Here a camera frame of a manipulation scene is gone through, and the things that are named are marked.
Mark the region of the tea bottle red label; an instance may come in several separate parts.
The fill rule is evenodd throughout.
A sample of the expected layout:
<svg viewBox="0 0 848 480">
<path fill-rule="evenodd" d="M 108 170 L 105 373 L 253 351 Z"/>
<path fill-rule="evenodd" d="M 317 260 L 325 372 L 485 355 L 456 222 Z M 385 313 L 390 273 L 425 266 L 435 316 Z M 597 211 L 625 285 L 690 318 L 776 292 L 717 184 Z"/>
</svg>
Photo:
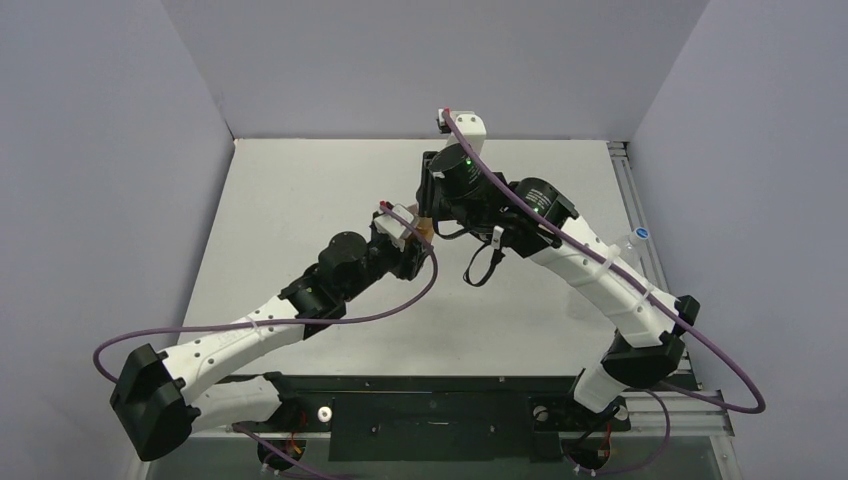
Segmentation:
<svg viewBox="0 0 848 480">
<path fill-rule="evenodd" d="M 419 205 L 411 204 L 407 206 L 407 210 L 412 213 L 416 220 L 416 230 L 421 234 L 421 236 L 428 242 L 431 243 L 435 236 L 435 231 L 433 228 L 433 221 L 429 217 L 422 216 L 419 213 Z"/>
</svg>

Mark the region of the clear plastic bottle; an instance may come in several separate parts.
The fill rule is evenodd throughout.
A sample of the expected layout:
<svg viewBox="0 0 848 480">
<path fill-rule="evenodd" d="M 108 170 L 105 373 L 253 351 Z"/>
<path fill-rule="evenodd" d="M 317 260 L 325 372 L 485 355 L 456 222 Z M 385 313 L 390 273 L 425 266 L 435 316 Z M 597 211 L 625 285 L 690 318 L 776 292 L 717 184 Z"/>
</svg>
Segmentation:
<svg viewBox="0 0 848 480">
<path fill-rule="evenodd" d="M 614 242 L 619 248 L 619 258 L 636 267 L 639 265 L 646 251 L 647 240 L 634 232 L 624 235 Z"/>
</svg>

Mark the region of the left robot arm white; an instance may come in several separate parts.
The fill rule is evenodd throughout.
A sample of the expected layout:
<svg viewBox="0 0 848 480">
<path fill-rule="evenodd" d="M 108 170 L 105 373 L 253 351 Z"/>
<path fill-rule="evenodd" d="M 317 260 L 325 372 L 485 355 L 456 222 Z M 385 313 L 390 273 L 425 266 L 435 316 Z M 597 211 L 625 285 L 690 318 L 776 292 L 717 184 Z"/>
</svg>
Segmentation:
<svg viewBox="0 0 848 480">
<path fill-rule="evenodd" d="M 231 380 L 240 368 L 279 348 L 349 322 L 346 306 L 385 275 L 412 280 L 435 258 L 420 232 L 388 217 L 371 235 L 341 232 L 302 275 L 247 315 L 197 327 L 197 338 L 161 350 L 132 350 L 114 379 L 110 406 L 142 461 L 158 460 L 191 434 L 225 424 L 291 427 L 298 402 L 275 386 L 276 375 Z"/>
</svg>

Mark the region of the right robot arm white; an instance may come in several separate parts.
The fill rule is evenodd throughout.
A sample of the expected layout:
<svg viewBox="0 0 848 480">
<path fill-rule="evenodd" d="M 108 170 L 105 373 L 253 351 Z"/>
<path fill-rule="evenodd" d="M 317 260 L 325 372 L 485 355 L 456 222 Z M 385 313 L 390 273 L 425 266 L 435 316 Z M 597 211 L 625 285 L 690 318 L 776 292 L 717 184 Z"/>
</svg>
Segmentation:
<svg viewBox="0 0 848 480">
<path fill-rule="evenodd" d="M 572 424 L 592 425 L 624 390 L 650 388 L 677 370 L 685 345 L 676 322 L 694 323 L 697 300 L 655 288 L 550 183 L 486 176 L 453 144 L 424 152 L 416 199 L 434 222 L 455 221 L 459 235 L 492 247 L 492 266 L 511 249 L 563 279 L 612 322 L 609 349 L 581 372 L 563 402 Z"/>
</svg>

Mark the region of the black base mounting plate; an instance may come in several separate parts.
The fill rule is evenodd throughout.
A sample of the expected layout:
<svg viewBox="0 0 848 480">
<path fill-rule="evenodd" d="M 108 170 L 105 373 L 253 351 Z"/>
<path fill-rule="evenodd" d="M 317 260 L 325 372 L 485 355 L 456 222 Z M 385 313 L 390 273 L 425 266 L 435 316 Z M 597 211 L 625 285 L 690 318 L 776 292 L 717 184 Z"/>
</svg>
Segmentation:
<svg viewBox="0 0 848 480">
<path fill-rule="evenodd" d="M 606 459 L 613 433 L 634 428 L 617 397 L 599 413 L 572 397 L 570 379 L 237 376 L 196 401 L 196 432 L 231 426 L 258 454 L 292 461 L 486 462 Z"/>
</svg>

